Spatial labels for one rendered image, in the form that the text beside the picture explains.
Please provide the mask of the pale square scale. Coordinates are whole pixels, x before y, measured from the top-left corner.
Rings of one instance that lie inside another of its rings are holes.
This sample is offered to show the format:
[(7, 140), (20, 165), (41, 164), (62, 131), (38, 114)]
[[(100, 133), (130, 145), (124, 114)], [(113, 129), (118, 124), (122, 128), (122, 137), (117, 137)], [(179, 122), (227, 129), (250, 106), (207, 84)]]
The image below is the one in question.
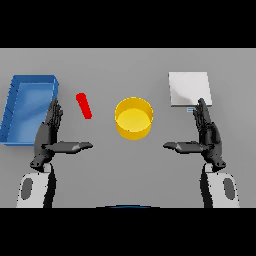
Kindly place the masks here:
[(168, 80), (172, 107), (193, 107), (200, 98), (207, 106), (212, 105), (206, 72), (169, 72)]

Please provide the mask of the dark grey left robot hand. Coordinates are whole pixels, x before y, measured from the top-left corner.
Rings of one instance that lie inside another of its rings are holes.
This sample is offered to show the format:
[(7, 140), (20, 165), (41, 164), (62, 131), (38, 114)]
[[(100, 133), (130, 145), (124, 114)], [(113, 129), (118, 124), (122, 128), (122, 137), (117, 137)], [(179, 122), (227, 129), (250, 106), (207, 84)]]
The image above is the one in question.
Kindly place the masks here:
[(90, 142), (58, 141), (57, 135), (63, 110), (56, 98), (53, 98), (45, 120), (40, 124), (34, 141), (34, 158), (30, 167), (38, 172), (44, 171), (44, 165), (50, 163), (56, 153), (77, 154), (85, 149), (91, 149)]

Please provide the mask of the yellow bowl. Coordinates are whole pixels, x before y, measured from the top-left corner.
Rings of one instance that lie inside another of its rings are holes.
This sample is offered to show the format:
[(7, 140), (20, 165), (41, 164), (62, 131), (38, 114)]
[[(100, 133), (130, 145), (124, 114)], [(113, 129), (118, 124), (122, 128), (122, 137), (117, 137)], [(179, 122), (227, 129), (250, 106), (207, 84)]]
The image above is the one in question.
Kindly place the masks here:
[(114, 111), (116, 130), (127, 140), (146, 137), (151, 130), (153, 119), (153, 108), (143, 98), (125, 98), (117, 104)]

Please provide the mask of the blue tray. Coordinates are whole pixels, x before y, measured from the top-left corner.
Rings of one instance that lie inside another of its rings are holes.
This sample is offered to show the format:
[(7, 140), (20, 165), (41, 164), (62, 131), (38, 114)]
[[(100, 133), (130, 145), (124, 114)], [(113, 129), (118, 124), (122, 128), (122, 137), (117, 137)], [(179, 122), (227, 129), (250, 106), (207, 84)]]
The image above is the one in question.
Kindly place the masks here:
[(58, 97), (55, 75), (14, 75), (0, 124), (0, 144), (33, 146), (53, 98)]

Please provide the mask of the red beaker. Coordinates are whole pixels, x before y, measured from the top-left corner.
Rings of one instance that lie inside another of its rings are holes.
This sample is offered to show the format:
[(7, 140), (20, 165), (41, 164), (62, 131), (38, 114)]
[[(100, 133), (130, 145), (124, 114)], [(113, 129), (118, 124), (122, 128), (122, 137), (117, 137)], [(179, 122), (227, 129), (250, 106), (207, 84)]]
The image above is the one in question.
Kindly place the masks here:
[(92, 118), (92, 112), (90, 109), (90, 105), (88, 103), (86, 94), (83, 92), (76, 94), (76, 100), (78, 102), (78, 105), (82, 111), (82, 114), (85, 119), (91, 119)]

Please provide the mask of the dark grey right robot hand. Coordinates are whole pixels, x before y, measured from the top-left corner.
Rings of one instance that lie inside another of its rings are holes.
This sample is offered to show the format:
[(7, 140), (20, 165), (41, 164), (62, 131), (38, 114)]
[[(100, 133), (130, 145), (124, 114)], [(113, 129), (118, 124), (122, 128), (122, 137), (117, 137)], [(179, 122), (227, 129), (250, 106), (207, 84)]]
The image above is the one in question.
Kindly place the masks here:
[(222, 158), (222, 140), (216, 124), (211, 120), (206, 102), (203, 98), (193, 110), (198, 140), (190, 142), (166, 142), (163, 147), (179, 154), (200, 154), (212, 170), (218, 172), (226, 167)]

